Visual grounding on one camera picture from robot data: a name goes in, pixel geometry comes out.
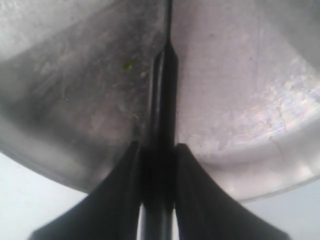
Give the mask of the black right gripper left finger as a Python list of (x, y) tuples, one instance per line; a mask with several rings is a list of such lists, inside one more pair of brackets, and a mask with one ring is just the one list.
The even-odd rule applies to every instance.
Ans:
[(111, 173), (75, 207), (35, 230), (33, 240), (134, 240), (141, 206), (140, 145), (133, 141)]

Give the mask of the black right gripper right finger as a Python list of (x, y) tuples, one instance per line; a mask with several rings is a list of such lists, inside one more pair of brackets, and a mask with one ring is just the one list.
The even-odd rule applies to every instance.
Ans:
[(185, 144), (178, 144), (176, 216), (181, 240), (288, 240), (224, 192)]

